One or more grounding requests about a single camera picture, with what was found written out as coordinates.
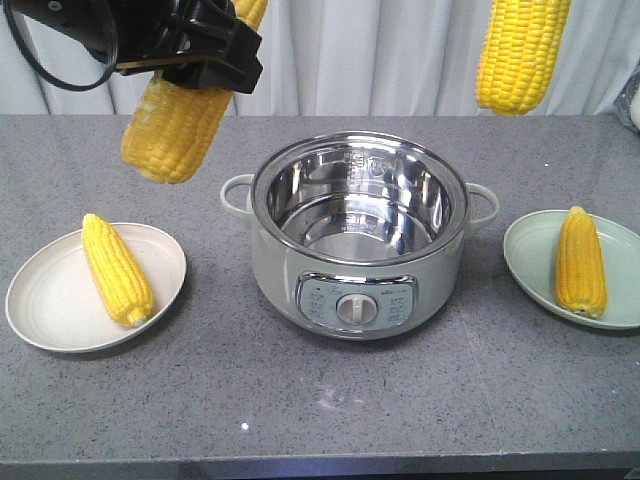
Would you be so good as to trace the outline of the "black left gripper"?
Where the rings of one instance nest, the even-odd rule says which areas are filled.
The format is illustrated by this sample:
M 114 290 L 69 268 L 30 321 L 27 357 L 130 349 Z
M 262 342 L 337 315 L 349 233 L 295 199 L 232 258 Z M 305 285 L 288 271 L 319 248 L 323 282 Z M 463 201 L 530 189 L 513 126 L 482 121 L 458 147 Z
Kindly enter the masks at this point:
M 81 43 L 105 60 L 110 37 L 118 62 L 168 65 L 161 78 L 179 87 L 250 94 L 263 67 L 262 37 L 235 22 L 228 1 L 11 1 L 22 14 Z

